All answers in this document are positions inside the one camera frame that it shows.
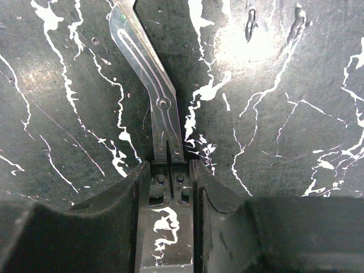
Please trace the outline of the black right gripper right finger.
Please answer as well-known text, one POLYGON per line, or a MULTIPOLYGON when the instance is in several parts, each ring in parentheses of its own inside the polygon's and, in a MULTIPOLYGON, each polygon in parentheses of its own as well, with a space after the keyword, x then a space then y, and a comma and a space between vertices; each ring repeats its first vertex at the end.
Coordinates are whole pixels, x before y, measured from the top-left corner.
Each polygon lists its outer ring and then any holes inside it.
POLYGON ((361 198, 242 198, 200 160, 189 175, 195 272, 363 271, 361 198))

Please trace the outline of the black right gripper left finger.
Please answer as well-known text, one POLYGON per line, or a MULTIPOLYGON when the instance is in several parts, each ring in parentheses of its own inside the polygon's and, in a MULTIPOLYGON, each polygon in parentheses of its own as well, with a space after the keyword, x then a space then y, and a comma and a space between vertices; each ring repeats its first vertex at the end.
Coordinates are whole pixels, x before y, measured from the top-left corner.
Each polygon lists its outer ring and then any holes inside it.
POLYGON ((1 201, 2 272, 139 272, 150 164, 60 212, 1 201))

